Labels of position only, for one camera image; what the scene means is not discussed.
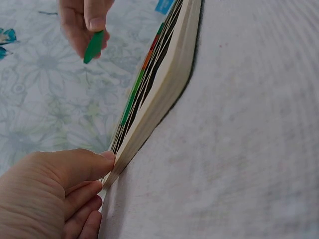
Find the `green marker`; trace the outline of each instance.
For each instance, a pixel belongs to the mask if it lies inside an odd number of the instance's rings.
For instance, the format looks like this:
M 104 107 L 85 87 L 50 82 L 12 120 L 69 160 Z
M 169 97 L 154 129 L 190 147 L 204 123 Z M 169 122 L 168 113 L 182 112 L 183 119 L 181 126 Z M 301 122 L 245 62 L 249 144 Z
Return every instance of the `green marker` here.
M 104 31 L 95 32 L 84 53 L 83 62 L 88 64 L 102 49 Z

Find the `bed sheet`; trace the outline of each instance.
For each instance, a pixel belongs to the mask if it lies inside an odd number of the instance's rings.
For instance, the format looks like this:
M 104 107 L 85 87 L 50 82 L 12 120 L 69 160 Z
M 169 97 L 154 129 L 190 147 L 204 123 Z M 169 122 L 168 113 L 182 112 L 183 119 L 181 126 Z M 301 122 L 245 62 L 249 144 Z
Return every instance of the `bed sheet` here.
M 2 0 L 0 28 L 17 42 L 0 59 L 0 174 L 33 151 L 108 148 L 162 15 L 153 0 L 117 0 L 111 38 L 84 65 L 60 31 L 56 1 Z

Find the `green sticky tab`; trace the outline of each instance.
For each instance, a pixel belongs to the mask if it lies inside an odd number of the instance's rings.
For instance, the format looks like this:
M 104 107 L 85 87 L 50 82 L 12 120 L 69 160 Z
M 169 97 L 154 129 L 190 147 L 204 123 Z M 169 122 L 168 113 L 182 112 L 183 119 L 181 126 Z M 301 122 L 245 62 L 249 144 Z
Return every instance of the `green sticky tab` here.
M 135 81 L 135 83 L 133 85 L 130 97 L 129 97 L 127 103 L 126 103 L 126 106 L 125 106 L 125 109 L 124 109 L 124 113 L 122 115 L 122 119 L 121 119 L 121 123 L 120 123 L 120 125 L 122 125 L 122 126 L 125 125 L 125 123 L 126 123 L 126 121 L 128 119 L 130 110 L 132 108 L 133 100 L 135 98 L 136 92 L 138 91 L 138 88 L 139 88 L 139 85 L 140 85 L 140 82 L 141 82 L 143 74 L 144 74 L 144 70 L 141 70 L 138 78 L 136 79 L 136 81 Z
M 164 22 L 160 25 L 157 35 L 161 33 L 161 31 L 163 30 L 163 27 L 164 27 Z
M 90 40 L 88 47 L 84 53 L 83 62 L 88 64 L 94 57 L 96 57 L 102 49 L 104 31 L 95 32 Z

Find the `colorful sticky tab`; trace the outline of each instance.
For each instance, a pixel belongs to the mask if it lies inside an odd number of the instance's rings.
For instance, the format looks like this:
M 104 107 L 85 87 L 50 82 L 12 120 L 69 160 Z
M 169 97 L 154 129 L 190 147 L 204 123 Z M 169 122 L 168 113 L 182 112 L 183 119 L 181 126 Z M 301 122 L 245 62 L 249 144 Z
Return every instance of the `colorful sticky tab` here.
M 143 75 L 144 75 L 145 68 L 146 68 L 148 62 L 150 61 L 150 58 L 151 58 L 153 49 L 154 49 L 154 47 L 155 47 L 155 44 L 156 44 L 157 40 L 158 40 L 159 37 L 160 37 L 160 33 L 161 33 L 161 31 L 163 30 L 163 27 L 164 27 L 164 23 L 162 23 L 162 24 L 160 25 L 159 30 L 158 30 L 158 32 L 157 32 L 157 34 L 156 34 L 156 36 L 155 36 L 155 38 L 154 38 L 154 41 L 153 41 L 153 43 L 152 43 L 152 45 L 151 45 L 151 48 L 150 48 L 150 50 L 149 50 L 149 52 L 148 52 L 148 54 L 147 54 L 147 56 L 146 56 L 146 58 L 145 58 L 145 60 L 144 60 L 142 69 L 141 69 L 141 71 L 140 71 L 140 73 L 139 73 L 139 75 L 138 75 L 138 77 L 137 77 L 137 79 L 136 79 L 136 81 L 135 81 L 135 83 L 134 83 L 134 85 L 133 85 L 132 91 L 131 91 L 130 96 L 129 96 L 129 99 L 128 99 L 126 105 L 125 105 L 124 112 L 123 112 L 123 115 L 122 115 L 122 118 L 121 118 L 120 125 L 122 125 L 122 126 L 123 126 L 123 125 L 126 123 L 126 121 L 127 121 L 127 118 L 128 118 L 128 116 L 129 116 L 129 113 L 130 113 L 130 110 L 131 110 L 131 107 L 132 107 L 132 104 L 133 104 L 133 101 L 134 101 L 134 98 L 135 98 L 135 95 L 136 95 L 136 93 L 137 93 L 137 91 L 138 91 L 138 88 L 139 88 L 139 86 L 140 86 L 142 77 L 143 77 Z
M 88 64 L 94 57 L 96 57 L 102 49 L 104 31 L 95 32 L 90 40 L 88 47 L 84 53 L 83 62 Z
M 155 11 L 158 11 L 164 15 L 167 14 L 170 6 L 173 4 L 174 0 L 159 0 Z

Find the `fingernail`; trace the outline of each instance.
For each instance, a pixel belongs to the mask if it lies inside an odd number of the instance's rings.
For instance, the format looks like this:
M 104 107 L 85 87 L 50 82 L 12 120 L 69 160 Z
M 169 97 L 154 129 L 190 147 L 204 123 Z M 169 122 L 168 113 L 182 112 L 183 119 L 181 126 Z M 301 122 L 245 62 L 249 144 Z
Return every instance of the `fingernail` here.
M 105 27 L 105 19 L 102 17 L 97 17 L 94 19 L 90 20 L 90 30 L 95 31 L 95 30 L 100 30 Z
M 108 160 L 115 160 L 115 154 L 111 151 L 105 151 L 103 153 L 100 153 L 103 157 L 105 157 Z

